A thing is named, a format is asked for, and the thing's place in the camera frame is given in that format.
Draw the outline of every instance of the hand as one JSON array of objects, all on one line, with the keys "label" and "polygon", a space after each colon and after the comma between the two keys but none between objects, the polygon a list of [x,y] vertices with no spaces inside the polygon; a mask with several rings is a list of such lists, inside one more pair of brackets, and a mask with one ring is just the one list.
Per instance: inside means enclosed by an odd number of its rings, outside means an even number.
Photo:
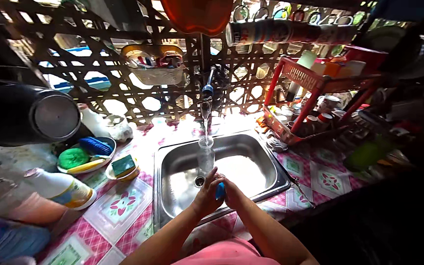
[{"label": "hand", "polygon": [[205,177],[204,185],[191,203],[191,207],[198,214],[200,219],[213,213],[223,204],[223,197],[215,200],[215,189],[225,178],[220,174],[216,174],[216,172],[217,167],[214,167],[213,170],[209,172],[207,177]]},{"label": "hand", "polygon": [[223,184],[225,186],[225,203],[228,207],[234,210],[240,210],[243,205],[251,201],[243,192],[231,182],[228,178],[224,178]]}]

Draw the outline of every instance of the pink shirt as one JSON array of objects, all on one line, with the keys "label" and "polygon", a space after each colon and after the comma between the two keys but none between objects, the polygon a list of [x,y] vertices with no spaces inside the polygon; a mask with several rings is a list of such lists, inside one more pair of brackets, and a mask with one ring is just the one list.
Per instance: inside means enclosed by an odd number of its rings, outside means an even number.
[{"label": "pink shirt", "polygon": [[252,244],[232,238],[210,245],[207,248],[179,260],[173,265],[279,265],[271,258],[262,257]]}]

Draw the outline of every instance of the white basket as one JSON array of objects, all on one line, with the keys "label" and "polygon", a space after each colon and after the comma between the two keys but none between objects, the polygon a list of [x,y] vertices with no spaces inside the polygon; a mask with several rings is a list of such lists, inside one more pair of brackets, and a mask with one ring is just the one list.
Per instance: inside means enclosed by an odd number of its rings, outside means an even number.
[{"label": "white basket", "polygon": [[139,70],[130,68],[145,85],[176,85],[181,82],[185,65],[177,68],[153,68]]}]

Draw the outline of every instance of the black pot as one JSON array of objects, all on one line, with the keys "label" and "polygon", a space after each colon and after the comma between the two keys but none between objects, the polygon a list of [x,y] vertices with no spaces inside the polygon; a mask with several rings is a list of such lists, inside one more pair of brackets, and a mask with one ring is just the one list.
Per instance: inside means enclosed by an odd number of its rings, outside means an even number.
[{"label": "black pot", "polygon": [[24,84],[0,84],[0,146],[61,142],[80,126],[80,112],[64,93]]}]

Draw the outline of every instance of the blue sponge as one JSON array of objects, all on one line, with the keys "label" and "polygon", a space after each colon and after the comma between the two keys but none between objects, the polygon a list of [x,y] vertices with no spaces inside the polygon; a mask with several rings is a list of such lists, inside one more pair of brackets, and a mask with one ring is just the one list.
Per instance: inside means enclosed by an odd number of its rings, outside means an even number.
[{"label": "blue sponge", "polygon": [[223,183],[219,183],[215,189],[215,199],[219,199],[222,196],[225,196],[225,186]]}]

